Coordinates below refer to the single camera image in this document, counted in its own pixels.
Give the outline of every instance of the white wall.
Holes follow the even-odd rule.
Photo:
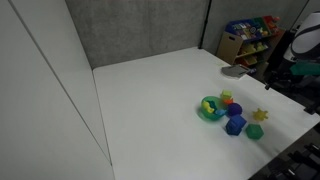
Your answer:
[[[0,27],[0,179],[113,180],[108,160],[4,0]]]
[[[65,1],[12,0],[12,3],[109,156],[92,71]]]

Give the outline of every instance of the blue cube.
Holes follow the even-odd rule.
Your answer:
[[[227,133],[229,135],[238,136],[246,123],[247,121],[240,115],[232,116],[226,125]]]

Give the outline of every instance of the white table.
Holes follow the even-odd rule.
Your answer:
[[[248,179],[319,122],[249,76],[223,77],[224,65],[190,48],[94,70],[116,180]],[[248,122],[258,107],[269,111],[262,139],[229,136],[227,117],[198,117],[201,99],[223,89]]]

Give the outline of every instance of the green bowl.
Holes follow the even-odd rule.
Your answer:
[[[218,97],[207,96],[207,97],[203,98],[202,101],[201,101],[201,112],[204,115],[204,117],[206,117],[207,119],[213,120],[213,121],[219,120],[224,115],[218,115],[218,114],[209,113],[208,111],[206,111],[206,109],[204,107],[202,107],[202,103],[204,101],[214,101],[214,103],[215,103],[215,105],[217,106],[218,109],[227,110],[227,108],[228,108],[228,106],[226,104],[224,104],[223,101]]]

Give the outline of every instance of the gray wall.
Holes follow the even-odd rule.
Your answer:
[[[208,1],[66,0],[92,68],[197,46]],[[203,47],[215,54],[232,20],[270,14],[290,28],[305,1],[213,0]]]
[[[66,0],[92,68],[198,44],[207,0]]]

